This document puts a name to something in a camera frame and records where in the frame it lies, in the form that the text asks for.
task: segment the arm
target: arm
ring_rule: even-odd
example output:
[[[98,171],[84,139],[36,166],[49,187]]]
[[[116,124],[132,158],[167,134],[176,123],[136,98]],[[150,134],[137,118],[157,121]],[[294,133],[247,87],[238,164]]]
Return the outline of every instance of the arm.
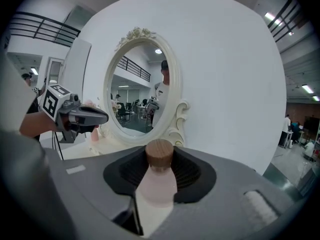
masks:
[[[48,131],[56,130],[55,122],[43,111],[26,114],[20,126],[20,133],[31,138]]]

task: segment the decorative carving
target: decorative carving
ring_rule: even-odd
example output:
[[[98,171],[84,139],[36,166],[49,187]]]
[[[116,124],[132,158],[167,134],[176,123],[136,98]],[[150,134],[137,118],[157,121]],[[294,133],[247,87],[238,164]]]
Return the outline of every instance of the decorative carving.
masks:
[[[183,147],[185,144],[183,122],[187,120],[188,116],[185,110],[189,108],[189,103],[185,99],[181,100],[176,107],[175,117],[173,118],[170,127],[163,134],[163,137],[175,146]]]
[[[126,37],[122,37],[118,45],[116,46],[115,52],[119,50],[123,45],[125,45],[127,42],[129,42],[132,39],[137,38],[156,38],[155,32],[151,32],[147,28],[141,29],[140,27],[135,27],[133,30],[129,31],[128,34],[126,34]]]

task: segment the white t-shirt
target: white t-shirt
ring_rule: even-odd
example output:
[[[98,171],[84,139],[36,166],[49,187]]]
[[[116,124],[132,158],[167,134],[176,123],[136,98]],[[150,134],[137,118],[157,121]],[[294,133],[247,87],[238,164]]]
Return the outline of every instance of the white t-shirt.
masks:
[[[305,145],[305,151],[304,153],[309,156],[312,157],[312,153],[314,151],[315,148],[315,144],[313,144],[312,142],[309,142],[308,144]]]
[[[159,109],[157,109],[154,112],[152,127],[156,126],[162,113],[164,112],[164,109],[165,109],[165,106],[167,103],[167,99],[168,99],[168,93],[169,93],[169,85],[166,85],[163,82],[161,82],[157,89],[155,88],[155,86],[153,88],[151,88],[150,93],[149,93],[149,98],[156,97],[158,105],[159,105]]]
[[[289,117],[286,117],[283,122],[283,128],[282,128],[283,132],[285,132],[285,133],[288,132],[288,127],[290,126],[290,123],[291,123],[291,121],[290,121]]]

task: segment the white ornate mirror frame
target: white ornate mirror frame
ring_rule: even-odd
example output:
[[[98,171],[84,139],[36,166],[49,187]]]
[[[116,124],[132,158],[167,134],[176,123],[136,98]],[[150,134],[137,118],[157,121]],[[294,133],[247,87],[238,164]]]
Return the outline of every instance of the white ornate mirror frame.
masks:
[[[155,128],[142,136],[131,136],[121,130],[112,110],[111,84],[114,72],[119,60],[132,48],[141,43],[151,43],[157,46],[165,55],[170,75],[169,94],[163,114]],[[135,27],[126,37],[123,37],[115,49],[115,53],[108,65],[103,84],[103,99],[101,109],[109,115],[109,121],[101,125],[99,130],[106,138],[116,138],[118,141],[129,146],[142,146],[154,139],[166,139],[173,145],[184,146],[185,135],[183,132],[183,121],[187,119],[185,109],[189,108],[186,100],[181,98],[182,76],[175,54],[168,42],[155,32],[146,28]]]

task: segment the white backdrop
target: white backdrop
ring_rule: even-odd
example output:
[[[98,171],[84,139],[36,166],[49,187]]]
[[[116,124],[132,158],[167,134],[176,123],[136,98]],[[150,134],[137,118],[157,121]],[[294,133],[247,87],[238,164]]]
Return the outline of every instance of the white backdrop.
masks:
[[[286,108],[280,54],[263,19],[233,0],[120,0],[80,33],[92,44],[84,100],[97,102],[111,56],[134,27],[157,32],[177,57],[182,98],[190,103],[186,147],[263,174]]]

